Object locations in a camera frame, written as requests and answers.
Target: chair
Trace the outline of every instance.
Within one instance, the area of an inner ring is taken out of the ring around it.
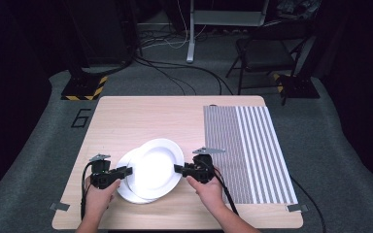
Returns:
[[[266,22],[251,32],[248,38],[238,39],[236,41],[238,56],[226,74],[228,78],[233,69],[240,69],[238,95],[241,94],[241,89],[279,86],[278,84],[243,86],[244,72],[268,72],[269,75],[272,71],[290,70],[292,79],[298,58],[312,32],[311,20],[283,19]],[[284,44],[287,40],[300,40],[300,42],[292,50],[288,50]],[[241,60],[241,67],[235,68],[238,60]]]

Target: white plate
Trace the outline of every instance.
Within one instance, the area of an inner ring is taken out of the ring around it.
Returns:
[[[129,188],[144,199],[159,198],[170,192],[182,174],[174,164],[184,166],[181,148],[168,139],[154,139],[143,144],[132,156],[128,167],[133,174],[126,178]]]
[[[117,164],[117,168],[118,167],[122,167],[122,166],[127,166],[128,165],[128,162],[131,160],[132,156],[134,154],[136,154],[138,152],[139,149],[134,149],[134,150],[131,150],[130,152],[128,152],[126,155],[124,155],[120,161],[118,162]],[[126,178],[123,179],[121,182],[120,182],[120,186],[118,188],[118,193],[119,195],[125,199],[126,201],[128,202],[131,202],[131,203],[134,203],[134,204],[147,204],[147,203],[151,203],[152,201],[155,201],[155,199],[144,199],[144,198],[141,198],[137,195],[135,195],[135,193],[133,193],[131,191],[131,189],[128,187],[128,184],[126,182]]]

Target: black cable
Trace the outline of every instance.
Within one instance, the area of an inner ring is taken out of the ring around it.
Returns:
[[[173,32],[167,35],[162,35],[162,36],[154,36],[153,34],[154,31],[151,31],[151,30],[147,32],[151,32],[152,35],[150,37],[143,38],[144,41],[141,42],[142,48],[152,46],[156,41],[166,41],[167,43],[169,43],[170,40],[176,39],[178,37],[177,33],[173,33]]]
[[[208,33],[207,32],[201,32],[198,36],[195,37],[195,42],[204,42],[208,40]]]
[[[229,202],[229,205],[231,205],[231,209],[232,211],[237,215],[239,216],[238,214],[238,210],[236,209],[235,207],[235,203],[234,201],[232,200],[232,196],[231,194],[229,193],[229,190],[228,188],[226,187],[226,184],[225,184],[225,181],[223,180],[223,177],[222,177],[222,174],[220,173],[220,177],[217,175],[217,173],[214,172],[214,176],[217,178],[217,180],[220,182],[220,185],[222,185],[223,187],[223,192],[225,193],[225,196],[226,198],[228,199],[228,202]]]
[[[114,68],[114,69],[103,71],[103,72],[97,72],[97,73],[88,73],[88,72],[86,72],[86,73],[90,74],[91,76],[108,76],[108,75],[112,75],[112,74],[114,74],[114,73],[116,73],[118,71],[121,71],[121,70],[125,69],[128,66],[129,66],[129,62],[124,62],[122,64],[122,66],[120,66],[118,68]]]
[[[82,188],[82,199],[81,199],[81,219],[84,219],[84,215],[85,215],[85,205],[86,205],[86,194],[87,194],[87,191],[85,191],[85,174],[86,174],[86,169],[92,165],[92,162],[89,162],[88,164],[86,164],[85,168],[84,168],[84,172],[83,172],[83,178],[82,178],[82,183],[81,183],[81,188]]]
[[[232,196],[229,193],[228,188],[226,187],[225,180],[223,179],[222,174],[220,173],[220,170],[214,167],[214,165],[210,166],[206,162],[202,161],[201,159],[194,158],[194,161],[198,161],[201,164],[204,164],[205,167],[210,170],[210,172],[214,173],[214,176],[217,178],[217,180],[220,182],[220,185],[223,188],[223,192],[225,193],[226,198],[228,199],[229,205],[231,205],[232,211],[235,213],[235,215],[239,216],[238,210],[235,207],[235,203],[232,200]]]
[[[188,85],[192,89],[192,91],[195,93],[195,95],[196,95],[195,89],[190,84],[188,84],[188,83],[186,83],[186,82],[184,82],[182,80],[176,79],[176,78],[174,78],[174,77],[166,74],[165,72],[163,72],[163,71],[161,71],[159,69],[160,67],[156,67],[156,66],[152,65],[149,61],[146,61],[148,64],[144,64],[144,63],[140,62],[139,60],[137,60],[137,58],[135,58],[135,57],[134,57],[134,61],[137,62],[137,63],[139,63],[139,64],[141,64],[141,65],[153,67],[155,70],[157,70],[160,73],[162,73],[166,78],[168,78],[170,81],[172,81],[174,84],[176,84],[181,89],[181,91],[183,92],[183,95],[186,95],[184,89],[177,82],[175,82],[175,81],[179,81],[181,83],[184,83],[184,84]]]
[[[321,210],[320,208],[318,207],[317,203],[314,201],[314,199],[310,196],[310,194],[308,194],[308,192],[301,186],[301,184],[299,184],[299,182],[297,182],[291,175],[289,175],[290,179],[299,187],[301,188],[301,190],[304,192],[304,194],[311,200],[311,202],[313,203],[313,205],[315,206],[317,212],[318,212],[318,215],[320,216],[320,219],[321,219],[321,224],[322,224],[322,232],[325,233],[326,232],[326,226],[325,226],[325,221],[323,219],[323,215],[321,213]]]
[[[220,95],[222,95],[222,86],[221,86],[220,83],[223,83],[226,86],[226,88],[228,89],[229,93],[231,95],[233,95],[232,90],[229,88],[229,86],[226,84],[226,82],[220,76],[218,76],[214,72],[209,71],[207,69],[204,69],[204,68],[201,68],[201,67],[197,67],[197,66],[192,66],[192,65],[176,64],[176,63],[161,62],[161,61],[151,61],[151,60],[147,60],[147,59],[145,59],[143,57],[139,57],[139,56],[136,56],[136,58],[138,58],[140,60],[143,60],[145,62],[149,62],[149,63],[156,63],[156,64],[162,64],[162,65],[177,66],[177,67],[159,67],[159,66],[155,66],[155,67],[161,68],[161,69],[190,68],[190,69],[196,69],[196,70],[204,71],[204,72],[209,73],[210,75],[212,75],[217,80],[217,82],[219,84],[219,87],[220,87]]]

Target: gray and white stripes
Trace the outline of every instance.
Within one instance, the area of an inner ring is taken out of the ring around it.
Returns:
[[[267,107],[204,106],[204,123],[236,204],[297,203]]]

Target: electrical cable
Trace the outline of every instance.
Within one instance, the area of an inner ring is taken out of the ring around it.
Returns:
[[[177,37],[172,37],[170,39],[167,39],[167,38],[151,38],[151,39],[143,42],[143,44],[146,44],[146,45],[142,46],[142,49],[147,49],[147,48],[156,47],[156,46],[167,46],[167,45],[175,45],[175,44],[183,43],[183,41],[181,41],[181,42],[171,42],[170,41],[170,40],[174,40],[176,38]],[[164,41],[166,43],[154,44],[157,41]]]
[[[203,38],[202,38],[202,35],[197,35],[197,36],[195,36],[195,41],[197,41],[197,42],[204,42],[204,41],[206,41],[206,40],[208,40],[208,39],[218,38],[218,37],[225,37],[225,36],[227,36],[227,35],[208,36],[208,33],[204,33],[204,35],[205,35],[205,37],[203,37]],[[158,38],[156,38],[156,39],[152,38],[152,39],[150,39],[150,41],[164,41],[164,40],[163,40],[163,39],[158,39]],[[184,42],[184,41],[180,41],[180,42],[169,42],[168,39],[166,39],[165,41],[166,41],[166,43],[161,43],[161,44],[150,43],[149,45],[145,45],[145,46],[143,46],[142,49],[147,49],[147,48],[156,47],[156,46],[167,46],[167,45],[169,45],[169,44],[174,45],[174,44],[180,44],[180,43],[183,43],[183,42]]]
[[[114,74],[118,71],[121,71],[128,66],[129,66],[129,62],[125,62],[122,66],[111,69],[111,70],[96,72],[96,73],[89,73],[89,72],[86,72],[86,73],[89,74],[90,76],[108,76],[108,75],[112,75],[112,74]]]
[[[139,60],[137,60],[135,57],[134,57],[134,61],[137,62],[137,63],[139,63],[139,64],[141,64],[141,65],[153,67],[155,70],[157,70],[158,72],[162,73],[166,78],[168,78],[171,82],[173,82],[174,84],[176,84],[181,89],[181,91],[183,92],[183,95],[186,95],[184,89],[177,82],[175,82],[175,81],[178,81],[178,82],[186,84],[187,86],[189,86],[192,89],[192,91],[196,95],[195,89],[190,84],[188,84],[188,83],[186,83],[186,82],[184,82],[182,80],[176,79],[176,78],[174,78],[174,77],[166,74],[165,72],[163,72],[163,71],[161,71],[159,69],[160,67],[156,67],[156,66],[152,65],[149,61],[146,61],[146,62],[148,62],[148,64],[144,64],[144,63],[140,62]]]
[[[189,39],[187,38],[188,36],[188,33],[187,33],[187,24],[186,24],[186,21],[184,19],[184,16],[182,14],[182,11],[181,11],[181,5],[180,5],[180,1],[177,0],[177,4],[178,4],[178,10],[180,12],[180,16],[181,16],[181,19],[182,19],[182,22],[183,22],[183,25],[184,25],[184,29],[185,29],[185,32],[186,32],[186,37],[183,41],[181,42],[169,42],[168,40],[166,39],[160,39],[162,41],[165,41],[166,43],[162,43],[162,44],[151,44],[151,45],[148,45],[148,46],[145,46],[145,47],[142,47],[142,49],[147,49],[147,48],[150,48],[150,47],[155,47],[155,46],[170,46],[171,48],[173,49],[179,49],[181,48],[186,42],[189,41]],[[214,0],[212,1],[211,3],[211,9],[214,8]],[[205,30],[205,28],[207,27],[207,25],[204,25],[204,27],[201,29],[201,31],[196,35],[194,36],[194,39],[197,40],[197,38],[200,36],[200,34]],[[172,45],[175,45],[175,44],[181,44],[180,46],[177,46],[177,47],[173,47]]]
[[[323,215],[321,213],[320,208],[318,207],[317,203],[314,201],[314,199],[308,194],[308,192],[301,186],[301,184],[296,181],[291,175],[289,175],[290,179],[304,192],[304,194],[311,200],[314,207],[316,208],[318,215],[320,216],[321,224],[322,224],[322,232],[326,232],[326,226],[325,226],[325,220],[323,219]]]
[[[220,88],[219,95],[222,95],[222,86],[221,86],[220,83],[223,83],[226,86],[226,88],[228,89],[229,93],[231,95],[233,95],[232,90],[229,88],[229,86],[226,84],[226,82],[220,76],[218,76],[214,72],[209,71],[207,69],[204,69],[204,68],[201,68],[201,67],[197,67],[197,66],[192,66],[192,65],[184,65],[184,64],[176,64],[176,63],[169,63],[169,62],[160,62],[160,61],[151,61],[151,60],[147,60],[147,59],[145,59],[143,57],[139,57],[139,56],[136,56],[136,58],[141,59],[141,60],[143,60],[145,62],[149,62],[149,63],[156,63],[156,64],[162,64],[162,65],[176,66],[176,67],[159,67],[159,66],[155,66],[155,67],[162,68],[162,69],[190,68],[190,69],[196,69],[196,70],[204,71],[204,72],[212,75],[217,80],[217,82],[219,84],[219,88]]]
[[[92,165],[92,162],[89,162],[86,164],[83,172],[83,178],[82,178],[82,183],[81,183],[81,188],[82,188],[82,199],[81,199],[81,219],[84,219],[85,215],[85,205],[86,205],[86,194],[87,191],[85,191],[85,174],[86,174],[86,169]]]
[[[228,199],[228,202],[229,202],[229,205],[231,206],[231,209],[232,211],[235,213],[235,215],[239,216],[238,214],[238,210],[236,209],[235,207],[235,203],[234,201],[232,200],[232,196],[231,194],[229,193],[229,190],[228,188],[226,187],[226,184],[225,184],[225,180],[223,179],[223,176],[222,174],[220,173],[220,170],[218,170],[217,168],[214,167],[214,165],[210,166],[208,165],[206,162],[204,162],[203,160],[201,159],[197,159],[197,158],[194,158],[193,159],[194,161],[198,161],[198,163],[202,163],[205,165],[205,167],[214,174],[214,177],[217,178],[217,180],[220,182],[220,185],[222,186],[223,188],[223,192],[225,193],[225,196],[226,198]]]
[[[225,184],[225,181],[223,180],[223,176],[222,174],[220,173],[220,177],[217,175],[216,172],[214,172],[214,176],[217,178],[217,180],[220,182],[220,185],[222,185],[223,187],[223,192],[225,193],[225,196],[226,198],[228,199],[228,202],[229,202],[229,205],[231,205],[231,209],[232,211],[237,215],[239,216],[238,214],[238,210],[236,209],[235,207],[235,203],[234,201],[232,200],[232,196],[231,194],[229,193],[229,190],[228,188],[226,187],[226,184]]]
[[[169,32],[166,35],[154,36],[155,32],[162,33],[162,30],[146,30],[146,31],[141,32],[141,34],[147,34],[147,35],[143,36],[143,38],[142,38],[142,39],[144,39],[144,41],[140,45],[140,47],[142,47],[142,49],[149,48],[149,47],[152,47],[152,46],[158,46],[158,45],[167,45],[167,44],[171,44],[171,43],[172,44],[182,43],[182,42],[169,42],[170,40],[173,40],[173,39],[177,38],[178,35],[174,32]],[[156,41],[166,41],[167,44],[154,44],[154,42],[156,42]]]

